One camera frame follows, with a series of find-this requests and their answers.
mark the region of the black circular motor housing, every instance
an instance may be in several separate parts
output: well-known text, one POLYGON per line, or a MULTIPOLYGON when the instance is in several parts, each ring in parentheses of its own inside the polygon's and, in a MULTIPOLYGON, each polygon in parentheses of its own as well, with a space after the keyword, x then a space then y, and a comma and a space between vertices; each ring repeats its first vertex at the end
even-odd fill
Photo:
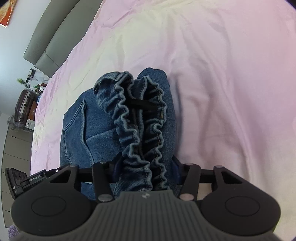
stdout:
POLYGON ((271 196, 225 168, 214 168, 213 192, 200 205, 202 215, 216 228, 234 235, 253 236, 274 230, 280 207, 271 196))
POLYGON ((66 168, 70 175, 57 173, 19 196, 11 209, 15 225, 37 236, 63 234, 81 226, 92 210, 90 200, 74 189, 77 170, 66 168), (67 180, 57 180, 59 175, 67 180))

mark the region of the denim fabric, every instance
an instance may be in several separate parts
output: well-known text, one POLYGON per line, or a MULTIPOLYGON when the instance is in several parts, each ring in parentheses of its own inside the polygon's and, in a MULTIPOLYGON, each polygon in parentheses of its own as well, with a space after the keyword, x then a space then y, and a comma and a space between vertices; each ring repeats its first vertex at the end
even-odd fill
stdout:
MULTIPOLYGON (((115 197, 121 191, 175 191, 171 172, 175 133, 173 100, 162 70, 147 68, 136 80, 127 71, 108 73, 66 112, 60 165, 91 167, 122 152, 123 171, 111 185, 115 197), (148 100, 158 107, 132 109, 127 99, 148 100)), ((83 183, 81 192, 94 199, 92 184, 83 183)))

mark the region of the green plant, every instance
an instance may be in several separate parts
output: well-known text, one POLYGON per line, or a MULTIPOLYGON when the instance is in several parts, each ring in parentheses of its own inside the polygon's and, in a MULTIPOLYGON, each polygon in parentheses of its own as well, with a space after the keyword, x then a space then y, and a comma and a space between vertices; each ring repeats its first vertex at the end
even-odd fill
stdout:
POLYGON ((21 85, 24 85, 26 82, 21 79, 21 78, 17 78, 17 82, 19 82, 21 85))

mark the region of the bed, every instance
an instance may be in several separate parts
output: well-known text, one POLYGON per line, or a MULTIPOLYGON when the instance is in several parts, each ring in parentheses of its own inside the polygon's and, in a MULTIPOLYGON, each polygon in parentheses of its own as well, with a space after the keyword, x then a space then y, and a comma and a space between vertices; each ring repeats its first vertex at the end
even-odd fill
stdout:
POLYGON ((31 173, 59 166, 64 113, 104 73, 166 72, 176 156, 223 165, 281 206, 296 236, 296 11, 282 0, 104 0, 39 102, 31 173))

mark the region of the wrinkled fabric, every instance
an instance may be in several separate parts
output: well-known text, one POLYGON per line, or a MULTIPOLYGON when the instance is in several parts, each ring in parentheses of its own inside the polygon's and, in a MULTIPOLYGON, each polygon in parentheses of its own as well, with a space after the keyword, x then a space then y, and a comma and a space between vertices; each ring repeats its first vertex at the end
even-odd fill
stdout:
MULTIPOLYGON (((147 68, 138 79, 112 72, 98 79, 66 112, 60 148, 60 165, 91 167, 112 161, 121 152, 123 169, 111 185, 115 197, 121 191, 176 189, 171 174, 175 150, 176 119, 167 76, 147 68), (146 100, 156 110, 131 108, 129 99, 146 100)), ((93 185, 81 192, 94 199, 93 185)))
POLYGON ((274 197, 275 234, 296 236, 296 11, 285 0, 107 0, 50 80, 35 115, 31 172, 59 166, 63 115, 99 76, 168 77, 175 155, 223 165, 274 197))

